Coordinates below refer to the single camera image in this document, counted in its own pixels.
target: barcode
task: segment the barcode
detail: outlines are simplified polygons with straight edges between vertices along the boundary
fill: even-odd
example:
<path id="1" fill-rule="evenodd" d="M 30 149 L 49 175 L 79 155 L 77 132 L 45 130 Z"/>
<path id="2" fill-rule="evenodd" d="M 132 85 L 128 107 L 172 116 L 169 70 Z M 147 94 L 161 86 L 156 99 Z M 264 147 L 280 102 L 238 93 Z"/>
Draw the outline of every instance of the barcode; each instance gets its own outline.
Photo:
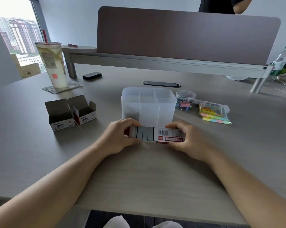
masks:
<path id="1" fill-rule="evenodd" d="M 169 135 L 169 131 L 168 130 L 159 130 L 159 135 L 168 136 Z"/>

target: hand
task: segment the hand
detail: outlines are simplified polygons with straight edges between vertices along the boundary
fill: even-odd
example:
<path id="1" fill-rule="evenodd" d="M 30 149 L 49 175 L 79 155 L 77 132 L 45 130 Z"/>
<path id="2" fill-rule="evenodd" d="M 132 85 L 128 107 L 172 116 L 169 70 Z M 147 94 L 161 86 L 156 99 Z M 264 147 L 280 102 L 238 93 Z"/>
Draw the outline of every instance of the hand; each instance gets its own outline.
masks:
<path id="1" fill-rule="evenodd" d="M 214 146 L 209 144 L 203 138 L 202 134 L 192 125 L 184 121 L 172 122 L 165 126 L 166 128 L 178 128 L 185 134 L 184 142 L 170 142 L 169 146 L 186 153 L 188 156 L 208 162 L 210 153 L 216 150 Z"/>
<path id="2" fill-rule="evenodd" d="M 142 126 L 134 119 L 122 119 L 117 122 L 111 122 L 101 137 L 95 142 L 95 145 L 105 150 L 107 155 L 119 153 L 124 147 L 142 143 L 137 138 L 127 138 L 124 136 L 124 130 L 129 126 Z"/>

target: black eraser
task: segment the black eraser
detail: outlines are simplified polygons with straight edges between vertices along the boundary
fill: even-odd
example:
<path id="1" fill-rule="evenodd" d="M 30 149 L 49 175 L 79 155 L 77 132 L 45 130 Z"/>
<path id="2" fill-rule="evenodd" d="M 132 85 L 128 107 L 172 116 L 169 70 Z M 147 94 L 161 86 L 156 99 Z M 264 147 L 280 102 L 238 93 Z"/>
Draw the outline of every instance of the black eraser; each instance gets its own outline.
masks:
<path id="1" fill-rule="evenodd" d="M 95 78 L 101 77 L 101 76 L 102 76 L 102 74 L 100 72 L 93 72 L 93 73 L 83 75 L 83 79 L 84 80 L 92 80 L 92 79 L 95 79 Z"/>

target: sky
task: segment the sky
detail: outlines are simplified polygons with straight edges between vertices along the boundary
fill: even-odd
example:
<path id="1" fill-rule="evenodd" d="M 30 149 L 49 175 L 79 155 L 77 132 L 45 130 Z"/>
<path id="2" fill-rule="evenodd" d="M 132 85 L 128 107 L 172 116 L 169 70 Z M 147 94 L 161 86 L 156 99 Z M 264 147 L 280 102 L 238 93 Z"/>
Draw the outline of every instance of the sky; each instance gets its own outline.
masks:
<path id="1" fill-rule="evenodd" d="M 22 18 L 36 21 L 29 0 L 0 0 L 0 17 Z"/>

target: window frame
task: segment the window frame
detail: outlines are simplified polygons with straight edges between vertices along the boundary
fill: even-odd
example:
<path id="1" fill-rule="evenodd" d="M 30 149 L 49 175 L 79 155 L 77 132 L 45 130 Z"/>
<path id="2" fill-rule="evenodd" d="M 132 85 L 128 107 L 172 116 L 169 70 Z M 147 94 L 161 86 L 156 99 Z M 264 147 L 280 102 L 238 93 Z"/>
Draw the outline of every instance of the window frame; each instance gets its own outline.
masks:
<path id="1" fill-rule="evenodd" d="M 48 41 L 51 42 L 49 32 L 48 32 L 48 28 L 46 25 L 44 14 L 42 13 L 42 8 L 40 6 L 39 0 L 29 0 L 29 1 L 31 1 L 32 8 L 33 8 L 33 11 L 35 13 L 37 23 L 38 23 L 39 29 L 41 31 L 40 33 L 42 34 L 42 38 L 45 41 L 44 34 L 42 33 L 42 30 L 45 30 L 46 37 L 47 37 Z"/>

